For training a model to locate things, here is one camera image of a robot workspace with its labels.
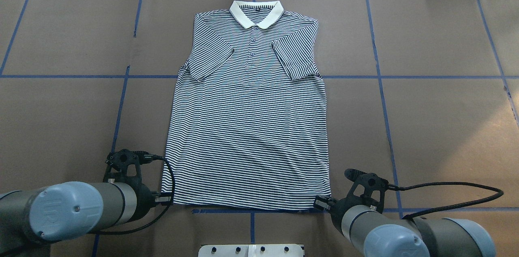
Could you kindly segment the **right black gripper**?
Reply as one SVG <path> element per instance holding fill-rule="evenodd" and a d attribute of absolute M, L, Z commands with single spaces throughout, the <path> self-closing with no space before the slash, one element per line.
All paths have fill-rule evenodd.
<path fill-rule="evenodd" d="M 326 211 L 334 227 L 341 227 L 345 213 L 357 205 L 357 196 L 347 196 L 343 199 L 336 199 L 332 196 L 317 195 L 313 201 L 313 207 L 317 210 Z"/>

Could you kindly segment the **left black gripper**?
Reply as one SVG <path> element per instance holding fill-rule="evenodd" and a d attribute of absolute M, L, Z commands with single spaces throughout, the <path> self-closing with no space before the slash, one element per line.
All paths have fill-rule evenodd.
<path fill-rule="evenodd" d="M 150 209 L 157 205 L 165 206 L 173 199 L 173 193 L 154 193 L 143 183 L 135 186 L 135 194 L 137 199 L 135 213 L 148 213 Z"/>

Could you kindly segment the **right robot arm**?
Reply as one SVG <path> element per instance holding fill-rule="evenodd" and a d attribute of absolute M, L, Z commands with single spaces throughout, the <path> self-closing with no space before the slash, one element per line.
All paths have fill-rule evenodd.
<path fill-rule="evenodd" d="M 314 207 L 365 257 L 495 257 L 491 235 L 480 224 L 459 218 L 396 220 L 374 206 L 317 196 Z"/>

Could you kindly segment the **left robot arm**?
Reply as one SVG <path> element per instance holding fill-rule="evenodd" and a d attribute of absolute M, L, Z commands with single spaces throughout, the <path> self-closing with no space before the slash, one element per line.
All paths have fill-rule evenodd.
<path fill-rule="evenodd" d="M 48 257 L 52 244 L 137 221 L 170 193 L 122 182 L 65 182 L 1 194 L 2 257 Z"/>

